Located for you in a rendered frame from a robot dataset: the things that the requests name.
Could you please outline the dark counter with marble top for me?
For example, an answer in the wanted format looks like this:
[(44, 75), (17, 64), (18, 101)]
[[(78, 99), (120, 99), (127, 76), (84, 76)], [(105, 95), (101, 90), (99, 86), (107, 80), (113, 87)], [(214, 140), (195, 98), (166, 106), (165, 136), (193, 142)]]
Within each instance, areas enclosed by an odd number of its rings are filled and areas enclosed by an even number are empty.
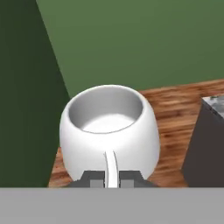
[(189, 187), (224, 187), (224, 94), (201, 98), (181, 171)]

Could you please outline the white round mug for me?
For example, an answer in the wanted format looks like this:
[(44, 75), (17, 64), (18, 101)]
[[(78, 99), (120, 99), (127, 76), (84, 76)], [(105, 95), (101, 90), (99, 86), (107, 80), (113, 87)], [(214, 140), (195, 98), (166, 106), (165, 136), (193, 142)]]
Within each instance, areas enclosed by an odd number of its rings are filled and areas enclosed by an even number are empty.
[(106, 187), (119, 186), (121, 172), (147, 179), (160, 154), (152, 106), (136, 90), (119, 85), (91, 87), (72, 98), (61, 114), (59, 144), (72, 180), (104, 172)]

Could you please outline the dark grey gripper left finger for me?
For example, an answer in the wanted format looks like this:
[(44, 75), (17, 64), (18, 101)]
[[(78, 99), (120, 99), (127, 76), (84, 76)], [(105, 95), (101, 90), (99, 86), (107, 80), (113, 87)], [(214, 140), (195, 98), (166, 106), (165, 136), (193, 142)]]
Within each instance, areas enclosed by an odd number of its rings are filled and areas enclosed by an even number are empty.
[(105, 171), (84, 171), (81, 178), (68, 184), (69, 187), (104, 188)]

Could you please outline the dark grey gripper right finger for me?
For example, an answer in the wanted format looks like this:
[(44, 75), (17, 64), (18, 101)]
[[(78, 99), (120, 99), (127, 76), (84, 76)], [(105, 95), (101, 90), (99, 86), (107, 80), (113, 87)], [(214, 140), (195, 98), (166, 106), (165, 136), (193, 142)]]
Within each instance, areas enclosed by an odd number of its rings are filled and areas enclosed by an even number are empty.
[(156, 184), (144, 179), (140, 171), (119, 171), (120, 188), (157, 187)]

